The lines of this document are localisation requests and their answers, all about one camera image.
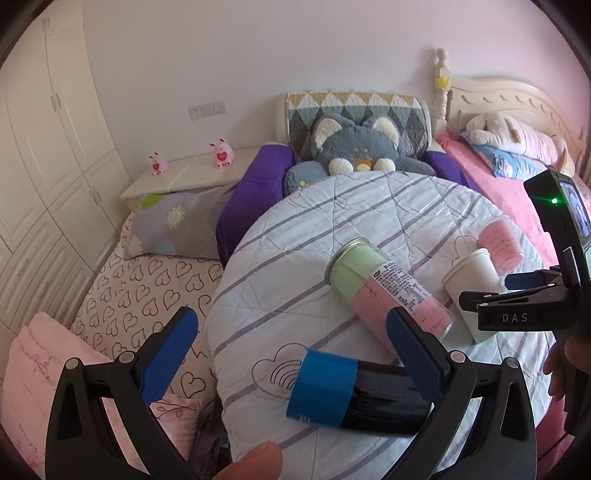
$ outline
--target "paper cup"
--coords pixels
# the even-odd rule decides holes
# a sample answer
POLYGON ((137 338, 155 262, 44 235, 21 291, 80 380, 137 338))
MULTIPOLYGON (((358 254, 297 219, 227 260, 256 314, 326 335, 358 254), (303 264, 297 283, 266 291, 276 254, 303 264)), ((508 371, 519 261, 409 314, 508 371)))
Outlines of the paper cup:
POLYGON ((523 251, 507 217, 499 217, 482 229, 478 246, 491 254, 492 264, 499 275, 511 273, 523 260, 523 251))
POLYGON ((462 314, 476 343, 484 342, 495 335, 495 332, 481 332, 478 329, 478 314, 462 310, 459 302, 460 293, 466 290, 502 292, 501 279, 486 248, 479 248, 462 258, 443 277, 441 284, 462 314))

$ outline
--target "human hand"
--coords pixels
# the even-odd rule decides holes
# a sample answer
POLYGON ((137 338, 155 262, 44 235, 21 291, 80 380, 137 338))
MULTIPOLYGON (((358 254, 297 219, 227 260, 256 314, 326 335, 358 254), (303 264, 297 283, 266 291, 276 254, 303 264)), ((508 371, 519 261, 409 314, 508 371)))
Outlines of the human hand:
POLYGON ((277 480, 281 475, 282 465, 281 450, 274 443, 268 442, 228 465, 213 480, 277 480))
MULTIPOLYGON (((576 368, 587 375, 591 375, 591 337, 569 337, 564 346, 564 354, 576 368)), ((548 395, 551 395, 555 401, 561 400, 566 393, 566 389, 564 386, 564 367, 558 345, 554 344, 550 349, 543 371, 546 375, 552 374, 548 395)))

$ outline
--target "white duvet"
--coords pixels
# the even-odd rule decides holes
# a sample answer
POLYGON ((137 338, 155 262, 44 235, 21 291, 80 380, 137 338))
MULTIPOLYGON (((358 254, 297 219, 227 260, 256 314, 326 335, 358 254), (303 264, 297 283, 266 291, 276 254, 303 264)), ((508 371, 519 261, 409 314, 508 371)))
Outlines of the white duvet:
MULTIPOLYGON (((282 479, 373 480, 408 446, 406 438, 316 428, 285 417, 307 349, 393 360, 324 283, 330 256, 357 236, 369 238, 456 314, 448 349, 480 362, 518 358, 537 424, 550 400, 541 366, 552 335, 500 333, 475 345, 441 287, 452 261, 470 248, 469 237, 496 215, 501 212, 491 202, 463 186, 379 172, 330 177, 263 215, 230 259, 204 329, 233 458, 272 440, 284 455, 282 479)), ((525 255, 516 271, 542 268, 527 237, 517 227, 515 233, 525 255)), ((477 408, 472 401, 441 467, 456 460, 477 408)))

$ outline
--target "diamond pattern cushion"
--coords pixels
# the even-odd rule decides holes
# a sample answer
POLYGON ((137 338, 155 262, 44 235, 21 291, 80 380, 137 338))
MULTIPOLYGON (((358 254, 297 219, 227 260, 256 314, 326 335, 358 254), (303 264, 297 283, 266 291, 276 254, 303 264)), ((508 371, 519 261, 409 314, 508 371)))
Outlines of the diamond pattern cushion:
POLYGON ((419 158, 427 149, 428 118, 412 96, 383 92, 295 92, 287 95, 288 137, 298 161, 312 160, 310 141, 318 119, 337 113, 357 125, 373 115, 390 117, 400 133, 402 157, 419 158))

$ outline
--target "blue pillow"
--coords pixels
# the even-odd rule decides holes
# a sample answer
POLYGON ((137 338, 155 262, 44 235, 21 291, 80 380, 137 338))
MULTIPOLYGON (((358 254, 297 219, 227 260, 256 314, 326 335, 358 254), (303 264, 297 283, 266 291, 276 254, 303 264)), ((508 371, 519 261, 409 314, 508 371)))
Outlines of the blue pillow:
POLYGON ((466 130, 462 130, 460 135, 488 165, 495 177, 529 180, 543 171, 529 157, 509 153, 487 145, 475 145, 470 140, 470 134, 466 130))

